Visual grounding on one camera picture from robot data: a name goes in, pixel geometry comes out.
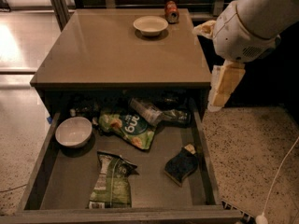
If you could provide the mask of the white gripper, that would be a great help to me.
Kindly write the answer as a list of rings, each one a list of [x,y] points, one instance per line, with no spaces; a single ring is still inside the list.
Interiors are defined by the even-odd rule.
[[[214,65],[212,69],[207,104],[210,112],[217,112],[226,105],[246,73],[243,63],[263,59],[281,41],[280,35],[263,39],[252,34],[238,16],[236,0],[223,10],[216,21],[199,24],[192,33],[212,39],[216,54],[225,59],[223,65]]]

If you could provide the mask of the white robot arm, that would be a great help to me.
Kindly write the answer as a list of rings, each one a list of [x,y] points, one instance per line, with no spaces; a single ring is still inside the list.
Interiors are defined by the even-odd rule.
[[[279,34],[299,21],[299,0],[234,0],[214,21],[193,28],[213,42],[224,59],[212,69],[207,109],[221,110],[245,75],[245,64],[265,57],[279,44]]]

